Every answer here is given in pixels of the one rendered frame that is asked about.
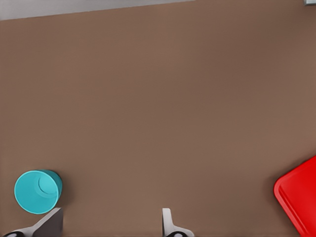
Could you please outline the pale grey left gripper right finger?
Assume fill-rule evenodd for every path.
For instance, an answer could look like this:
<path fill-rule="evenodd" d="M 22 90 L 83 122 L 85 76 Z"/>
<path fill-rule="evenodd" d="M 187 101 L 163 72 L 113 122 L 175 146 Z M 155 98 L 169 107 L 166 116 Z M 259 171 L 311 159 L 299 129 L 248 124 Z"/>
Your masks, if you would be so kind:
<path fill-rule="evenodd" d="M 195 237 L 188 229 L 175 226 L 170 208 L 162 209 L 162 237 Z"/>

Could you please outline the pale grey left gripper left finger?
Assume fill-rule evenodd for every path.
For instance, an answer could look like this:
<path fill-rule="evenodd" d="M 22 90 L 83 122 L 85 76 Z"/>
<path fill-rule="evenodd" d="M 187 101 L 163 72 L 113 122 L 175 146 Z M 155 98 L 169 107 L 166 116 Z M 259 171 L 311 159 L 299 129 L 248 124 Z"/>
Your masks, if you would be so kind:
<path fill-rule="evenodd" d="M 61 237 L 63 232 L 63 208 L 52 209 L 32 226 L 13 230 L 2 237 Z"/>

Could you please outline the teal cup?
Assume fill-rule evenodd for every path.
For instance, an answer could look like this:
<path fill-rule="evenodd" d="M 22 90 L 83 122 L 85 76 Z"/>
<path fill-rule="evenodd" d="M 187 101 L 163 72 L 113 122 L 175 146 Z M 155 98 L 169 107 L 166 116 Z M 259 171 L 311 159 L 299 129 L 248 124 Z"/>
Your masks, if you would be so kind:
<path fill-rule="evenodd" d="M 30 170 L 16 180 L 14 196 L 25 211 L 44 214 L 57 204 L 63 189 L 61 177 L 52 170 Z"/>

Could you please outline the red tray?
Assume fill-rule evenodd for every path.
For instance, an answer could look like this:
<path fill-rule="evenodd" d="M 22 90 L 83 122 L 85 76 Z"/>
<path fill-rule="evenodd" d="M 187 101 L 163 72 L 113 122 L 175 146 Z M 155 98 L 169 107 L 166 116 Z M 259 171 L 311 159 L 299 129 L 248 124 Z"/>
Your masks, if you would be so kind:
<path fill-rule="evenodd" d="M 279 177 L 274 196 L 300 237 L 316 237 L 316 156 Z"/>

